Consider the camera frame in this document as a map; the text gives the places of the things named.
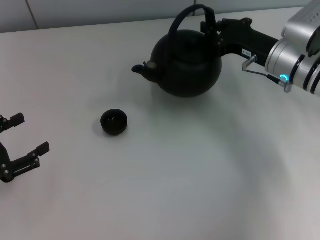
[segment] cable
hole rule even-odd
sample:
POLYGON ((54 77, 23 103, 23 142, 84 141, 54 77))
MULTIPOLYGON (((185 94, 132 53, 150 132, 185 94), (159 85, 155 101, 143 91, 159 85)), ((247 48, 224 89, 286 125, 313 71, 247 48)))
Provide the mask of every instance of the cable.
MULTIPOLYGON (((193 0, 193 5, 197 4, 197 0, 193 0)), ((196 15, 196 11, 193 11, 192 16, 194 17, 196 15)))
POLYGON ((275 84, 279 84, 280 83, 280 79, 275 77, 275 76, 272 76, 270 74, 264 74, 264 73, 261 73, 261 72, 257 72, 257 71, 249 71, 249 70, 244 70, 244 72, 247 72, 247 73, 250 73, 250 74, 257 74, 257 75, 261 75, 261 76, 264 76, 266 77, 267 79, 270 79, 272 82, 274 82, 275 84))
POLYGON ((258 74, 258 75, 264 76, 266 78, 268 77, 267 74, 264 74, 264 73, 261 73, 261 72, 257 72, 257 71, 244 70, 244 72, 251 73, 251 74, 258 74))

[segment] white table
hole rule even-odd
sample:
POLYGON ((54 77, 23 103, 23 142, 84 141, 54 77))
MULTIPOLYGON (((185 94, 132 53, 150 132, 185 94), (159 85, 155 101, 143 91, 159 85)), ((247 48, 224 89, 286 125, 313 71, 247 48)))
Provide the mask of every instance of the white table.
MULTIPOLYGON (((299 9, 216 17, 279 39, 299 9)), ((131 68, 172 22, 0 34, 0 114, 26 119, 0 141, 13 160, 51 147, 0 182, 2 240, 319 240, 320 98, 242 72, 236 55, 208 93, 168 95, 131 68), (118 137, 100 126, 113 108, 128 115, 118 137)))

